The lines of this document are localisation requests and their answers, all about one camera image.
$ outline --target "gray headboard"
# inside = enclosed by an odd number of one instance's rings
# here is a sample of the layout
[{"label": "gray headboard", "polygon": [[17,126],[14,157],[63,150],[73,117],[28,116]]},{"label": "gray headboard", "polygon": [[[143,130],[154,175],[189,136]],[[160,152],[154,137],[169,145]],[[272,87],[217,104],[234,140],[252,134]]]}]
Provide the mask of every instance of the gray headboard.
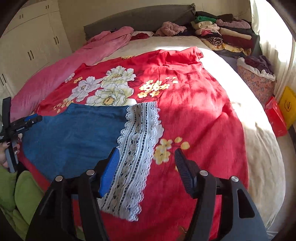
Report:
[{"label": "gray headboard", "polygon": [[159,29],[163,22],[170,21],[184,25],[195,19],[195,4],[157,5],[120,12],[84,26],[86,40],[107,30],[118,30],[130,26],[135,31]]}]

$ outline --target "white lace trim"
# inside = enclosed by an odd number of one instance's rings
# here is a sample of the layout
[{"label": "white lace trim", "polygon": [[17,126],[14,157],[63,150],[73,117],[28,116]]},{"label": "white lace trim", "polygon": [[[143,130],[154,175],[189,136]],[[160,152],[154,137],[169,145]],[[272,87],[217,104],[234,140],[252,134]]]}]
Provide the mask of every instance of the white lace trim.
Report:
[{"label": "white lace trim", "polygon": [[158,142],[156,102],[140,103],[127,108],[125,128],[117,142],[120,162],[110,192],[98,199],[102,211],[128,221],[138,221],[152,162]]}]

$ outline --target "human hand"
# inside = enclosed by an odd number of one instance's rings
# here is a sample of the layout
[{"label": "human hand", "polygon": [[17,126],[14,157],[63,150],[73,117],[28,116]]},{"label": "human hand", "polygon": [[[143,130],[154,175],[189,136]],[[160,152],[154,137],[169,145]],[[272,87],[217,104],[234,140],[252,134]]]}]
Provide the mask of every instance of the human hand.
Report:
[{"label": "human hand", "polygon": [[[13,147],[13,151],[15,154],[18,154],[20,152],[20,144],[19,143],[21,142],[21,138],[22,138],[22,135],[19,134],[17,144]],[[6,142],[0,143],[0,165],[5,168],[8,168],[8,163],[7,163],[6,156],[5,156],[5,150],[8,148],[9,144],[10,143],[6,143]]]}]

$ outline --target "white curtain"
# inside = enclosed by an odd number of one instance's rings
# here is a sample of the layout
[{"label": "white curtain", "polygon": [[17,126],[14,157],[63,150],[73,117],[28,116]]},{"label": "white curtain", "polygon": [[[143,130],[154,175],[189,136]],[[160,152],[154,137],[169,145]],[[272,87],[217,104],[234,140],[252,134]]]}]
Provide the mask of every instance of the white curtain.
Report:
[{"label": "white curtain", "polygon": [[277,83],[275,96],[279,101],[285,86],[296,92],[296,43],[288,27],[266,0],[250,0],[252,28],[260,36],[263,55],[271,62]]}]

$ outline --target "white wardrobe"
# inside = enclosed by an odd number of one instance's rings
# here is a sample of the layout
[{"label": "white wardrobe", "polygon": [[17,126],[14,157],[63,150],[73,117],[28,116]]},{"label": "white wardrobe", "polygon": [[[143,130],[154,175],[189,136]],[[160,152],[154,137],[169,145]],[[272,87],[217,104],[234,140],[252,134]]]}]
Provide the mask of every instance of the white wardrobe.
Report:
[{"label": "white wardrobe", "polygon": [[57,0],[21,8],[0,38],[0,102],[15,96],[36,72],[71,53]]}]

